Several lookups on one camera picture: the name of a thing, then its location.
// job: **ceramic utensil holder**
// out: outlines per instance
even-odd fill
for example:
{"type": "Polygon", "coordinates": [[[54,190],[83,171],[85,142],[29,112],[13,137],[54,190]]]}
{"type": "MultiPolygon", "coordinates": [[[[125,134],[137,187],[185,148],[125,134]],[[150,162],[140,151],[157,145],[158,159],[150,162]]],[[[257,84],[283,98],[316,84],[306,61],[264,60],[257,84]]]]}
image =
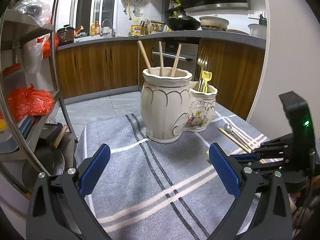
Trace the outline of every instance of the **ceramic utensil holder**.
{"type": "Polygon", "coordinates": [[[143,71],[145,83],[141,92],[141,114],[148,137],[159,143],[176,141],[182,132],[201,132],[215,114],[217,89],[208,85],[207,93],[198,92],[198,82],[192,82],[192,74],[177,69],[160,67],[143,71]]]}

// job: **faucet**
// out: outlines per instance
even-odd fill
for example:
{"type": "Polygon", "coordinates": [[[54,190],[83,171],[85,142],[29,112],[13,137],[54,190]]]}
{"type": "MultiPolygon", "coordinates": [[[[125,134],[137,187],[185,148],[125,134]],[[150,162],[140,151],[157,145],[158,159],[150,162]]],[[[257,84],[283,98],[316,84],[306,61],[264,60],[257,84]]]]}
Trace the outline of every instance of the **faucet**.
{"type": "Polygon", "coordinates": [[[116,36],[115,30],[113,29],[113,25],[112,25],[112,22],[110,21],[110,19],[105,19],[105,20],[102,22],[102,30],[101,30],[100,36],[102,37],[102,35],[103,35],[103,28],[104,28],[103,24],[104,24],[105,21],[109,21],[109,22],[110,22],[111,30],[112,30],[112,37],[115,37],[115,36],[116,36]]]}

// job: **wooden cabinet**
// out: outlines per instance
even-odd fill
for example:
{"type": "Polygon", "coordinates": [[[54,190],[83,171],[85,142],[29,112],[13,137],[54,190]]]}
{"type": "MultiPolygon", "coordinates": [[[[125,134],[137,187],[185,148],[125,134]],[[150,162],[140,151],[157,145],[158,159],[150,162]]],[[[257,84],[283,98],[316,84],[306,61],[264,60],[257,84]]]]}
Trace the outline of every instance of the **wooden cabinet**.
{"type": "Polygon", "coordinates": [[[113,41],[57,52],[64,98],[138,85],[136,41],[113,41]]]}
{"type": "Polygon", "coordinates": [[[210,51],[212,80],[217,102],[244,120],[250,112],[260,82],[265,50],[245,44],[201,39],[199,51],[210,51]]]}
{"type": "MultiPolygon", "coordinates": [[[[146,51],[146,54],[148,56],[149,62],[151,66],[153,66],[153,60],[154,60],[154,55],[152,52],[154,51],[155,45],[156,45],[156,39],[147,39],[147,40],[142,40],[143,47],[146,51]]],[[[147,69],[147,64],[144,61],[144,58],[140,52],[139,54],[139,86],[140,89],[142,89],[142,86],[144,84],[144,77],[142,75],[142,72],[147,69]]]]}

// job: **frying pan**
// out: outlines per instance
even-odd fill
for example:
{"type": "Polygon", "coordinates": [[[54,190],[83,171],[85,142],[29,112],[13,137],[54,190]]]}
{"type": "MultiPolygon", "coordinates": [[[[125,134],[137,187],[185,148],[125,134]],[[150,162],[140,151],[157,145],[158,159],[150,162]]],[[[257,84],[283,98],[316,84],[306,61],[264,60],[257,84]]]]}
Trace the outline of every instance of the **frying pan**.
{"type": "MultiPolygon", "coordinates": [[[[65,134],[68,126],[64,126],[59,135],[57,136],[54,143],[50,143],[48,146],[43,146],[35,150],[35,156],[41,162],[41,164],[46,168],[51,176],[61,175],[65,169],[64,157],[58,145],[65,134]]],[[[39,172],[37,172],[30,162],[26,161],[22,169],[22,180],[26,188],[32,192],[33,187],[38,178],[39,172]]]]}
{"type": "Polygon", "coordinates": [[[197,30],[200,27],[200,22],[185,14],[179,15],[178,19],[169,18],[165,23],[158,21],[151,21],[151,23],[167,24],[173,31],[192,31],[197,30]]]}

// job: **white pot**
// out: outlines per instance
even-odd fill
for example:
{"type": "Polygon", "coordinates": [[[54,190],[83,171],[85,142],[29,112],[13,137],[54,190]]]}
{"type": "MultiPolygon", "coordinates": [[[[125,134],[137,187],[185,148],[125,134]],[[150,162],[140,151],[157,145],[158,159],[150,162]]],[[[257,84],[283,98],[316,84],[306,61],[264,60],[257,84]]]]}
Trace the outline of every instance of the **white pot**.
{"type": "Polygon", "coordinates": [[[265,25],[253,23],[249,24],[248,27],[252,36],[267,39],[267,27],[265,25]]]}
{"type": "Polygon", "coordinates": [[[164,77],[158,76],[160,67],[152,71],[142,73],[141,114],[148,137],[170,143],[183,131],[205,130],[215,114],[217,89],[209,85],[208,93],[195,91],[198,82],[191,82],[192,74],[186,70],[177,69],[173,78],[171,67],[164,68],[164,77]]]}
{"type": "Polygon", "coordinates": [[[216,16],[201,16],[199,19],[203,30],[225,31],[229,25],[228,20],[216,16]]]}

